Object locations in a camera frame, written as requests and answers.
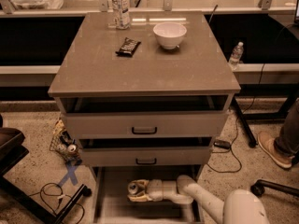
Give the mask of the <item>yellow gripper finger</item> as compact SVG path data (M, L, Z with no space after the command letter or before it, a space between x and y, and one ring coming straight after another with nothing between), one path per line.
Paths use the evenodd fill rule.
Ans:
M128 198L131 202L136 202L136 203L144 203L144 202L152 201L151 197L144 191L137 194L129 194Z
M139 186L139 190L145 189L149 183L149 181L146 179L134 180L132 182L136 182L136 184Z

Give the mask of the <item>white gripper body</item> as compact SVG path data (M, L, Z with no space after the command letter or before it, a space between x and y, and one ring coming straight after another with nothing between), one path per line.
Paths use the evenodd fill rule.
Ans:
M159 202L163 199L163 181L160 179L151 180L146 188L149 201Z

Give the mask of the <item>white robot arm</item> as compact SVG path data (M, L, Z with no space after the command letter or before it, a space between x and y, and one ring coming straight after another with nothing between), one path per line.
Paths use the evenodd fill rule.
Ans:
M201 187L188 175L176 181L138 179L128 184L131 202L160 202L188 205L196 201L217 224L270 224L263 203L251 192L233 190L224 201Z

